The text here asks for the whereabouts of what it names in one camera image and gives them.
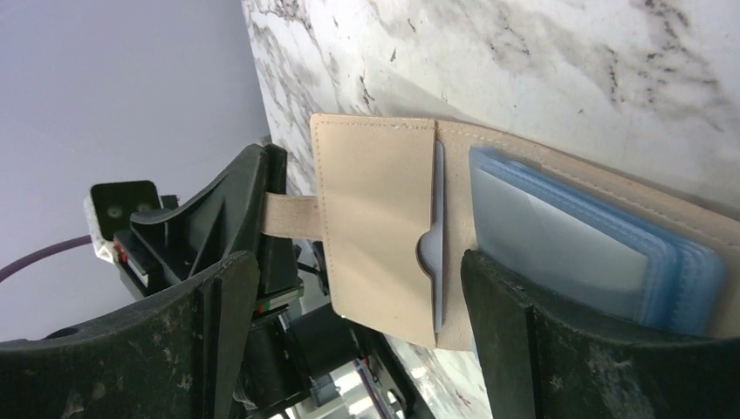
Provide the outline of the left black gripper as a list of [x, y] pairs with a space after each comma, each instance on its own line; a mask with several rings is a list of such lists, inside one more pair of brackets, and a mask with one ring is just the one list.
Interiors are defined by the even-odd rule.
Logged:
[[[216, 178], [176, 209], [131, 215], [130, 229], [162, 265], [169, 284], [204, 271], [235, 251], [256, 251], [258, 296], [298, 285], [284, 208], [287, 152], [246, 147]], [[382, 418], [414, 418], [416, 389], [387, 338], [342, 319], [325, 304], [295, 319], [286, 306], [259, 310], [252, 321], [233, 418], [286, 417], [319, 398], [319, 382], [351, 364]]]

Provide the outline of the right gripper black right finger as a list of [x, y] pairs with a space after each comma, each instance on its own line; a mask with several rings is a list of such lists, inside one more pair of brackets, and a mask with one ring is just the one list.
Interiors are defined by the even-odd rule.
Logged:
[[606, 315], [480, 251], [460, 275], [495, 418], [738, 417], [738, 339]]

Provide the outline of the white card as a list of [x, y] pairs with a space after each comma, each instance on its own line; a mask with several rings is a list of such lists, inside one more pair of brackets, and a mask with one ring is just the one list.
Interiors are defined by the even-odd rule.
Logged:
[[422, 267], [432, 281], [433, 327], [439, 333], [443, 325], [444, 299], [444, 146], [435, 141], [432, 177], [432, 219], [430, 230], [417, 245]]

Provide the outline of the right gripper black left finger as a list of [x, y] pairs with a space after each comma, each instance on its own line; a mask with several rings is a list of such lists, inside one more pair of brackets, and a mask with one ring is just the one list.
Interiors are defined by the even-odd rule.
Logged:
[[2, 417], [228, 417], [258, 282], [239, 251], [97, 319], [4, 342]]

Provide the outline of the beige leather card holder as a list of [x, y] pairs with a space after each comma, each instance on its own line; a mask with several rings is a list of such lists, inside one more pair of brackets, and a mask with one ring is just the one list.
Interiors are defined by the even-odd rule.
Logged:
[[[319, 240], [334, 311], [417, 346], [467, 351], [472, 330], [460, 278], [476, 247], [468, 152], [492, 146], [548, 175], [717, 251], [727, 263], [708, 334], [739, 333], [739, 223], [587, 161], [468, 123], [316, 113], [318, 193], [285, 196], [290, 238]], [[433, 327], [431, 277], [417, 254], [430, 230], [435, 141], [444, 146], [443, 325]]]

